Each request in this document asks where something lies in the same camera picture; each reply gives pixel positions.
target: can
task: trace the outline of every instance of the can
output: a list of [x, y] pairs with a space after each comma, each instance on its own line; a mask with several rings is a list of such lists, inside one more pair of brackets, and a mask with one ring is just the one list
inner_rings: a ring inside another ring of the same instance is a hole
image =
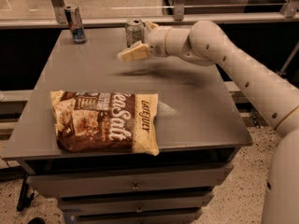
[[74, 42], [78, 44], [85, 43], [87, 39], [84, 33], [84, 27], [78, 7], [66, 6], [64, 8], [64, 12], [68, 22], [69, 30], [73, 35]]
[[125, 23], [127, 47], [130, 48], [136, 41], [144, 41], [144, 24], [141, 19], [128, 19]]

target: drawer handle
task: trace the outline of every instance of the drawer handle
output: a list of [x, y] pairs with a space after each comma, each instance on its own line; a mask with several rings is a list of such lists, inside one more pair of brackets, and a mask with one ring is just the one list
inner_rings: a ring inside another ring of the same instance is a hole
[[138, 207], [137, 210], [136, 210], [136, 212], [137, 213], [143, 213], [143, 210], [140, 207]]
[[131, 187], [132, 191], [139, 191], [140, 187], [138, 186], [138, 184], [135, 182], [134, 185]]

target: table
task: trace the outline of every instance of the table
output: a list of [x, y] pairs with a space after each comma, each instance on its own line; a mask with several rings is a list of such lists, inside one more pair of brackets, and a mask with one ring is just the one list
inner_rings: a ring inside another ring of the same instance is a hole
[[[2, 155], [18, 161], [27, 184], [77, 223], [193, 221], [252, 143], [215, 65], [179, 58], [122, 63], [124, 28], [86, 30], [88, 42], [61, 35]], [[57, 147], [50, 91], [159, 94], [160, 154], [68, 153]]]

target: white robotic arm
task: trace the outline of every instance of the white robotic arm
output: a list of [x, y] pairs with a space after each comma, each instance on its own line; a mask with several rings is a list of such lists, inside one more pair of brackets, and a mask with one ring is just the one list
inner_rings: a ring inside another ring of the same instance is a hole
[[235, 46], [212, 21], [191, 29], [158, 26], [146, 46], [155, 56], [217, 63], [227, 73], [282, 137], [267, 180], [262, 224], [299, 223], [299, 90]]

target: silver can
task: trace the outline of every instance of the silver can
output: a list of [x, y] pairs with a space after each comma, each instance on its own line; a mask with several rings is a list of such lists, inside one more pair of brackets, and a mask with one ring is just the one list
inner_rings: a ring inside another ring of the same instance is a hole
[[84, 33], [84, 27], [78, 7], [66, 6], [64, 8], [64, 12], [67, 18], [69, 30], [73, 35], [74, 42], [78, 44], [85, 43], [87, 39]]
[[125, 24], [127, 47], [130, 48], [136, 41], [144, 41], [144, 24], [141, 19], [128, 19]]

